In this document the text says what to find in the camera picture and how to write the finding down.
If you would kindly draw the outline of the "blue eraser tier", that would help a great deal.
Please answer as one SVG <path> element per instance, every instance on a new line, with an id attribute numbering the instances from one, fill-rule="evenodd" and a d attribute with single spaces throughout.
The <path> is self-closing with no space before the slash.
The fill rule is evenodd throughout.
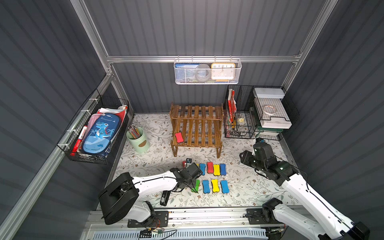
<path id="1" fill-rule="evenodd" d="M 199 164 L 200 170 L 202 171 L 202 175 L 205 175 L 206 172 L 206 164 Z"/>

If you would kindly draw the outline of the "blue eraser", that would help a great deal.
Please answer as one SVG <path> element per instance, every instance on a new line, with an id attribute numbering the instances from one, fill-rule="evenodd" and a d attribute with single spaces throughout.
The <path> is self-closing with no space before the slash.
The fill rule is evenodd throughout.
<path id="1" fill-rule="evenodd" d="M 221 176 L 226 176 L 227 175 L 226 164 L 220 164 L 220 175 Z"/>
<path id="2" fill-rule="evenodd" d="M 210 183 L 208 180 L 203 180 L 203 193 L 209 194 L 211 192 L 210 190 Z"/>
<path id="3" fill-rule="evenodd" d="M 223 194 L 228 194 L 230 192 L 228 181 L 221 180 L 221 187 L 222 187 L 222 193 Z"/>

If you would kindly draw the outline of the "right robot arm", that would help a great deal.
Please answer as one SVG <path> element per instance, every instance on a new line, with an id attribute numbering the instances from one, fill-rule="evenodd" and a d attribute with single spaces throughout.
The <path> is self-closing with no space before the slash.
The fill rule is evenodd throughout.
<path id="1" fill-rule="evenodd" d="M 262 205 L 265 222 L 283 223 L 309 240 L 369 239 L 370 230 L 366 225 L 353 222 L 334 208 L 308 184 L 301 170 L 286 161 L 278 161 L 266 142 L 257 141 L 252 152 L 244 151 L 239 157 L 242 164 L 289 192 L 315 218 L 312 221 L 272 198 Z"/>

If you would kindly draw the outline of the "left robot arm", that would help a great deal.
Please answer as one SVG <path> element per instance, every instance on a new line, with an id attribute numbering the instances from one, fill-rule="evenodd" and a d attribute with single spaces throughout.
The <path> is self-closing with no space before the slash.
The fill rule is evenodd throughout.
<path id="1" fill-rule="evenodd" d="M 130 173 L 123 173 L 98 195 L 102 219 L 106 225 L 126 219 L 140 224 L 153 224 L 157 221 L 156 212 L 150 202 L 141 199 L 163 191 L 193 189 L 202 174 L 195 163 L 183 169 L 172 168 L 162 174 L 147 177 L 132 177 Z"/>

